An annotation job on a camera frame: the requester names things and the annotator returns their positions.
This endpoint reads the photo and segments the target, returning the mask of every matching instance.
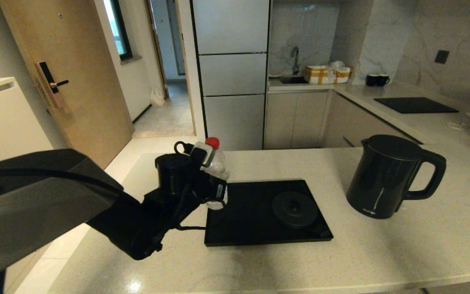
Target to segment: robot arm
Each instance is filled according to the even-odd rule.
[[[0,271],[83,222],[133,259],[161,250],[169,229],[185,229],[182,220],[201,203],[222,199],[226,189],[225,181],[200,170],[215,151],[183,145],[186,154],[155,160],[159,188],[142,203],[72,149],[0,161]]]

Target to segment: tile floor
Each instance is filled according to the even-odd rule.
[[[105,171],[121,183],[141,154],[171,153],[173,145],[177,141],[195,143],[197,138],[195,136],[179,136],[132,139]],[[83,223],[54,240],[15,293],[46,294],[89,229],[90,227]]]
[[[134,124],[133,138],[193,136],[192,112],[186,81],[168,83],[169,98],[151,106]]]

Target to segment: red bottle cap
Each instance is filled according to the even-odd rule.
[[[219,139],[217,139],[217,137],[214,137],[214,136],[208,137],[206,139],[205,143],[207,145],[210,145],[211,147],[213,147],[213,149],[215,149],[215,150],[218,150],[219,146],[220,146]]]

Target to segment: induction cooktop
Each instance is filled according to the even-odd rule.
[[[329,241],[333,235],[304,180],[229,183],[228,203],[208,209],[206,246]]]
[[[458,112],[455,108],[451,108],[425,97],[375,98],[375,100],[401,114]]]

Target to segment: faucet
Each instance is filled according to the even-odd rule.
[[[293,47],[291,57],[295,57],[295,64],[293,65],[293,75],[297,75],[300,72],[299,69],[299,48],[298,46]]]

